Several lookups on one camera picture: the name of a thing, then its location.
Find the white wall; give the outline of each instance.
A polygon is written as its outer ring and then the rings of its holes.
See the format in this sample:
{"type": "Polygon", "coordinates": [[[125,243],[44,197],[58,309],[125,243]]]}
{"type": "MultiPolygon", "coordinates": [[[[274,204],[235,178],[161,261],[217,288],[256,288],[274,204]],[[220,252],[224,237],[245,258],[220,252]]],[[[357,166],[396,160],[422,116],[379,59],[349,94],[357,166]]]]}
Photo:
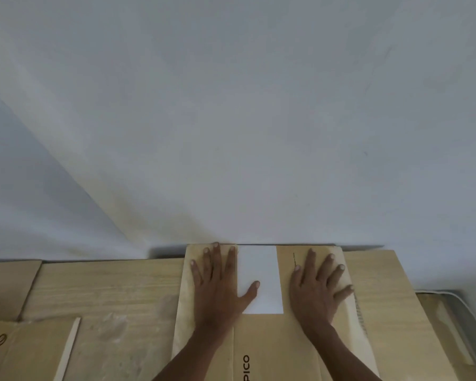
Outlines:
{"type": "Polygon", "coordinates": [[[0,100],[0,259],[123,253],[141,254],[0,100]]]}
{"type": "Polygon", "coordinates": [[[476,0],[0,0],[0,97],[139,246],[476,289],[476,0]]]}

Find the left hand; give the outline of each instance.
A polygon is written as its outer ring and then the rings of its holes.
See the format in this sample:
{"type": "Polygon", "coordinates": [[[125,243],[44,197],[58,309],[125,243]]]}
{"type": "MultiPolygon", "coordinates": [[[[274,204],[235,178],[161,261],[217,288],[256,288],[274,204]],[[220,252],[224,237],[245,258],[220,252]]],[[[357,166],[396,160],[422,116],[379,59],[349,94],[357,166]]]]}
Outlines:
{"type": "Polygon", "coordinates": [[[231,246],[227,261],[222,269],[220,245],[215,243],[213,251],[203,252],[203,275],[192,260],[194,278],[194,320],[196,330],[216,334],[222,342],[241,313],[257,295],[259,281],[253,282],[242,297],[236,294],[236,248],[231,246]]]}

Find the white cable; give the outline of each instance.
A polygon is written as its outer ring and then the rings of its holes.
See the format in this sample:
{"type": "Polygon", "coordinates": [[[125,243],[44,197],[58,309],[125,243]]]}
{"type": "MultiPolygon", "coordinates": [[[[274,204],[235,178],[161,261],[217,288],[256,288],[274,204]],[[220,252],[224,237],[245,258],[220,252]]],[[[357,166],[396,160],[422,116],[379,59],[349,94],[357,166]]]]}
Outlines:
{"type": "Polygon", "coordinates": [[[469,313],[473,316],[473,318],[476,320],[476,314],[474,314],[474,312],[470,309],[470,307],[467,305],[467,303],[465,303],[465,301],[462,299],[462,297],[460,297],[459,295],[455,294],[455,293],[452,293],[452,292],[447,292],[447,291],[444,291],[444,290],[415,290],[415,293],[416,294],[446,294],[446,295],[449,295],[449,296],[454,296],[456,297],[460,302],[462,302],[462,304],[467,307],[467,310],[469,311],[469,313]]]}

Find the brown cardboard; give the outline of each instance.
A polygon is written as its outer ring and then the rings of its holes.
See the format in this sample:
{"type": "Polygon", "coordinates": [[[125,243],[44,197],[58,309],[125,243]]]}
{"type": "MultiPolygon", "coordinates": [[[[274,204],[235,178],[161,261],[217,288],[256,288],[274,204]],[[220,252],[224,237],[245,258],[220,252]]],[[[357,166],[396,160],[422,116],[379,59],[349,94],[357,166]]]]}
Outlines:
{"type": "Polygon", "coordinates": [[[0,262],[0,320],[16,321],[42,261],[0,262]]]}
{"type": "Polygon", "coordinates": [[[62,381],[79,322],[0,321],[0,381],[62,381]]]}
{"type": "MultiPolygon", "coordinates": [[[[210,246],[189,245],[187,247],[175,324],[173,356],[186,344],[194,329],[194,286],[190,260],[195,259],[200,264],[205,247],[210,246]]],[[[302,332],[289,303],[289,282],[292,271],[297,263],[303,264],[310,248],[316,251],[316,264],[320,264],[329,253],[336,255],[335,267],[337,264],[345,264],[339,247],[277,246],[284,313],[242,315],[213,358],[206,381],[331,380],[324,363],[302,332]]],[[[229,246],[221,247],[222,252],[228,250],[229,246]]],[[[351,277],[346,270],[339,288],[348,284],[351,284],[351,277]]],[[[359,323],[353,297],[349,297],[341,305],[333,326],[344,344],[378,374],[374,354],[359,323]]]]}

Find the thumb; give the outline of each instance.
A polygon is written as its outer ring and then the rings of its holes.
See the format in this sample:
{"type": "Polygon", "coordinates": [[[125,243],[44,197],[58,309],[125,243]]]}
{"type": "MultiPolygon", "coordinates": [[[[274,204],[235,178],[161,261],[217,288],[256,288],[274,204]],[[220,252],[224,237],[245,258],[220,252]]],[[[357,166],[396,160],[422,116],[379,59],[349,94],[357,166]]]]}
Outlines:
{"type": "Polygon", "coordinates": [[[247,292],[238,298],[238,301],[240,304],[240,311],[242,313],[250,305],[250,303],[254,300],[254,298],[256,298],[257,289],[259,288],[259,285],[260,285],[259,281],[252,282],[247,292]]]}

